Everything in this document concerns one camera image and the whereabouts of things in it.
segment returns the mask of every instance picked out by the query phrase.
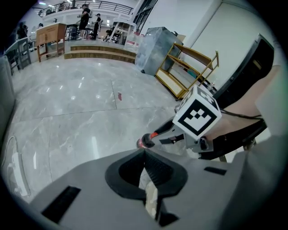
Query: marble floor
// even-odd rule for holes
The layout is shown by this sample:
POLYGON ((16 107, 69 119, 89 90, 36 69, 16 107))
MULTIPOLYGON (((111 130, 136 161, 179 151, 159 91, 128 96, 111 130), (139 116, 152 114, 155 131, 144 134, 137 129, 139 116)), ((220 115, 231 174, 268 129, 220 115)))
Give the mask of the marble floor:
MULTIPOLYGON (((23 197, 27 202, 83 162, 136 148, 178 104, 153 76, 108 59, 60 56, 35 62, 15 72, 13 85, 17 101, 6 140, 17 139, 31 191, 23 197)), ((6 169, 13 146, 11 141, 2 167, 11 190, 14 177, 6 169)), ((182 142, 156 148, 186 154, 182 142)), ((147 180, 143 173, 140 185, 147 180)))

